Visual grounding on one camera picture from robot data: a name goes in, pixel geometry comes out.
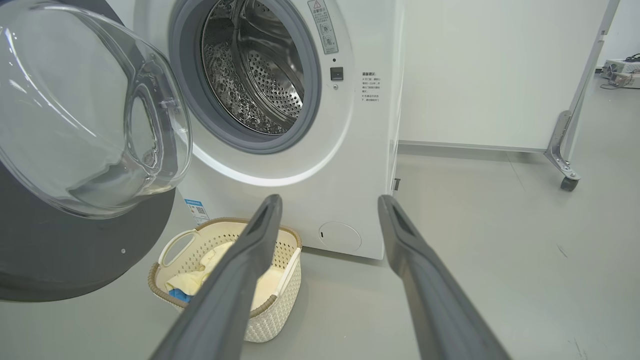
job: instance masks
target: warning label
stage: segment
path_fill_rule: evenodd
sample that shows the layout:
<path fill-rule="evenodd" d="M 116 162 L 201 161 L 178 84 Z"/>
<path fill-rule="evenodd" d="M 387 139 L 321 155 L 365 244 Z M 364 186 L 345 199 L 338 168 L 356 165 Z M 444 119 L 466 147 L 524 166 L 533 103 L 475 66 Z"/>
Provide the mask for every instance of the warning label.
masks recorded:
<path fill-rule="evenodd" d="M 308 1 L 309 9 L 314 16 L 314 21 L 322 40 L 322 47 L 325 54 L 333 54 L 338 52 L 338 43 L 335 40 L 333 25 L 329 17 L 329 11 L 326 9 L 324 0 Z"/>
<path fill-rule="evenodd" d="M 198 224 L 198 226 L 209 221 L 209 216 L 207 215 L 207 212 L 200 201 L 184 199 L 184 202 L 186 202 L 187 206 L 189 206 L 189 210 L 191 210 L 191 216 L 193 217 L 193 220 L 196 220 L 196 224 Z"/>
<path fill-rule="evenodd" d="M 362 73 L 362 101 L 380 102 L 380 77 L 375 72 Z"/>

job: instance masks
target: open door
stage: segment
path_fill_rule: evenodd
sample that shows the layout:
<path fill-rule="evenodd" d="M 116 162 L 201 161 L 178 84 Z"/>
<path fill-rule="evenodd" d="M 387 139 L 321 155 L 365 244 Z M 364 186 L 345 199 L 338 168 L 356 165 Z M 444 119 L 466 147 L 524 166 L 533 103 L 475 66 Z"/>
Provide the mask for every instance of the open door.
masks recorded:
<path fill-rule="evenodd" d="M 164 229 L 190 158 L 166 58 L 104 0 L 0 1 L 0 300 L 122 275 Z"/>

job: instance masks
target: washing machine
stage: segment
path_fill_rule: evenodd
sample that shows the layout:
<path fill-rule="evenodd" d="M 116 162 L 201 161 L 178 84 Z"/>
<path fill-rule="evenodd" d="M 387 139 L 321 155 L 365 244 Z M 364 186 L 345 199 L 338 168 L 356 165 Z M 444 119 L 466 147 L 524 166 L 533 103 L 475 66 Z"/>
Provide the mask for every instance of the washing machine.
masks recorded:
<path fill-rule="evenodd" d="M 109 2 L 168 56 L 188 103 L 195 156 L 179 191 L 198 224 L 250 217 L 278 193 L 306 247 L 383 257 L 402 1 Z"/>

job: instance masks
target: white plastic basket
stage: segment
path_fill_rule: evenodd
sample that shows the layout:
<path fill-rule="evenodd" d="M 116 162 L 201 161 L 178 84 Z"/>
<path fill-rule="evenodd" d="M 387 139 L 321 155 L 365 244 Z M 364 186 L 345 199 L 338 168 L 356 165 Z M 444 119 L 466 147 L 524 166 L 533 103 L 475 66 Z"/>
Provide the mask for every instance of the white plastic basket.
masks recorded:
<path fill-rule="evenodd" d="M 165 282 L 177 274 L 198 270 L 202 257 L 218 245 L 236 241 L 247 221 L 238 218 L 218 218 L 176 235 L 166 244 L 158 262 L 149 272 L 148 283 L 151 291 L 178 311 L 182 311 L 188 303 L 169 295 Z M 185 236 L 191 236 L 189 243 L 173 259 L 166 259 L 169 250 Z M 284 270 L 284 273 L 274 293 L 262 305 L 251 309 L 244 334 L 246 341 L 263 343 L 273 339 L 282 330 L 300 289 L 301 250 L 302 242 L 298 234 L 287 227 L 280 227 L 271 267 Z"/>

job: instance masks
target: white wall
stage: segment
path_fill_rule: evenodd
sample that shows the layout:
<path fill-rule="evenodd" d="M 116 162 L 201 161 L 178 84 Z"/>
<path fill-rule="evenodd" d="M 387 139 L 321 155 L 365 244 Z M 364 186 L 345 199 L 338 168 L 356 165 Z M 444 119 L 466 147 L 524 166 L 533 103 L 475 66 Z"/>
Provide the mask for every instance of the white wall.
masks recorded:
<path fill-rule="evenodd" d="M 640 0 L 621 0 L 605 37 L 598 66 L 607 59 L 624 59 L 640 53 Z"/>

